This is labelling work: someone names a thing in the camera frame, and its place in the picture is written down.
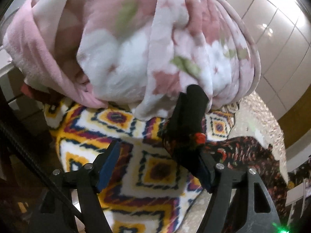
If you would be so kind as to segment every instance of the silver bolt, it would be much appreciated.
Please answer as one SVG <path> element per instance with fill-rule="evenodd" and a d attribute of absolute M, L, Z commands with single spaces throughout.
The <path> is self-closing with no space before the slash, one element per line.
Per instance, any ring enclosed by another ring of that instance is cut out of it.
<path fill-rule="evenodd" d="M 55 170 L 53 171 L 53 175 L 58 175 L 58 174 L 60 174 L 60 170 L 59 170 L 59 169 L 55 169 Z"/>
<path fill-rule="evenodd" d="M 224 166 L 222 163 L 217 163 L 217 164 L 216 164 L 216 168 L 219 169 L 219 170 L 224 169 L 224 167 L 225 167 L 225 166 Z"/>
<path fill-rule="evenodd" d="M 86 164 L 84 165 L 84 168 L 87 169 L 87 170 L 92 169 L 92 167 L 93 167 L 93 164 L 92 164 L 92 163 L 86 163 Z"/>
<path fill-rule="evenodd" d="M 257 173 L 257 171 L 254 168 L 250 168 L 248 172 L 253 175 Z"/>

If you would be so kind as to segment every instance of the red and black patterned cloth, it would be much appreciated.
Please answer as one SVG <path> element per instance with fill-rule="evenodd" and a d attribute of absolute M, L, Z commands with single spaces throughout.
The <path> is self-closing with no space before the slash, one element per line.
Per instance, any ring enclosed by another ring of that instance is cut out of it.
<path fill-rule="evenodd" d="M 253 137 L 235 137 L 225 141 L 206 142 L 204 133 L 173 138 L 167 132 L 168 123 L 169 121 L 164 125 L 162 141 L 164 148 L 174 159 L 180 158 L 180 154 L 186 153 L 186 158 L 191 163 L 182 165 L 193 173 L 192 168 L 197 164 L 195 160 L 197 151 L 203 150 L 210 153 L 217 163 L 223 163 L 231 169 L 256 168 L 271 195 L 280 221 L 283 222 L 286 217 L 287 185 L 280 173 L 279 161 L 275 160 L 272 155 L 271 145 L 265 149 Z"/>

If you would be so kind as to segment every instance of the colorful geometric carpet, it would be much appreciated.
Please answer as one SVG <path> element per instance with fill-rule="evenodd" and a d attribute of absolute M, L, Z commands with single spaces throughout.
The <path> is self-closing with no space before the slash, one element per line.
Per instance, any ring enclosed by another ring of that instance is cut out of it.
<path fill-rule="evenodd" d="M 225 140 L 234 125 L 236 104 L 206 115 L 207 139 Z M 199 181 L 178 166 L 161 146 L 164 119 L 139 121 L 110 105 L 90 109 L 68 98 L 45 106 L 45 117 L 65 171 L 93 162 L 113 139 L 121 142 L 109 185 L 99 194 L 114 233 L 172 233 L 202 191 Z"/>

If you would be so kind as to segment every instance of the pink floral blanket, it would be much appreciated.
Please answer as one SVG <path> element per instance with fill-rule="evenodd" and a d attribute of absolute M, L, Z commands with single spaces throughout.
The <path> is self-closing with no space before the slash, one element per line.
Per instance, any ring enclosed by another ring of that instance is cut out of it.
<path fill-rule="evenodd" d="M 31 87 L 87 107 L 128 104 L 141 120 L 169 116 L 190 84 L 208 95 L 207 111 L 236 102 L 261 72 L 224 0 L 27 0 L 4 47 Z"/>

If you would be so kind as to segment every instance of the wooden surface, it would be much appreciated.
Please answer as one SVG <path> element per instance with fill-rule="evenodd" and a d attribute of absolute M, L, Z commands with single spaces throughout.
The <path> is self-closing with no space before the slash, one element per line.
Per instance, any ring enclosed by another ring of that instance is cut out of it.
<path fill-rule="evenodd" d="M 284 131 L 285 148 L 290 147 L 311 129 L 311 86 L 278 122 Z"/>

